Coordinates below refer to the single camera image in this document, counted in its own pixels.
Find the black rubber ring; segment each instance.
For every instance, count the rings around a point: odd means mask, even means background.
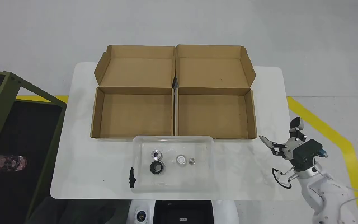
[[[161,166],[160,170],[156,170],[157,165]],[[160,160],[155,160],[150,164],[149,168],[152,174],[160,174],[164,170],[164,163]]]

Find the white table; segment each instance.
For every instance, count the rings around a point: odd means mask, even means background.
[[[129,187],[131,140],[93,139],[90,127],[97,82],[97,63],[76,65],[51,185],[54,198],[74,199],[192,199],[296,200],[300,186],[280,187],[271,168],[286,171],[289,161],[273,156],[260,141],[217,140],[214,163],[218,192],[132,193]],[[276,142],[289,138],[289,113],[282,71],[255,67],[252,85],[258,134]]]

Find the open cardboard box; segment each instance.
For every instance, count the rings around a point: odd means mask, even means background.
[[[92,138],[172,136],[175,47],[110,45],[95,77]]]
[[[243,46],[178,45],[178,136],[257,138],[255,79]]]

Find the green metal frame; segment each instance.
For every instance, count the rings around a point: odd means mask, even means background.
[[[50,143],[50,148],[48,150],[48,154],[46,156],[43,169],[41,171],[39,181],[37,182],[37,186],[32,196],[32,200],[27,211],[26,220],[30,218],[34,208],[34,204],[39,202],[43,198],[43,195],[47,194],[48,187],[46,183],[48,183],[48,178],[52,178],[51,171],[56,162],[57,150],[60,141],[62,125],[65,117],[65,111],[67,104],[52,96],[51,94],[43,91],[42,89],[34,86],[33,84],[27,82],[26,80],[20,78],[12,72],[0,72],[0,76],[4,76],[3,82],[0,85],[0,131],[2,130],[5,121],[10,113],[11,107],[15,101],[23,101],[16,100],[16,96],[21,87],[47,99],[50,102],[38,102],[38,101],[27,101],[33,103],[41,103],[41,104],[54,104],[58,105],[62,108],[59,120],[56,125],[56,129],[53,135],[53,138]]]

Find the metal nut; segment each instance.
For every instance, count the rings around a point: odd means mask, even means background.
[[[190,158],[190,159],[189,159],[189,164],[190,164],[190,165],[194,165],[194,164],[195,164],[195,159],[194,159],[194,158]]]
[[[162,158],[162,153],[161,153],[161,151],[159,151],[159,150],[154,150],[154,151],[152,152],[151,156],[152,156],[152,158],[153,158],[154,160],[161,160],[161,158]]]

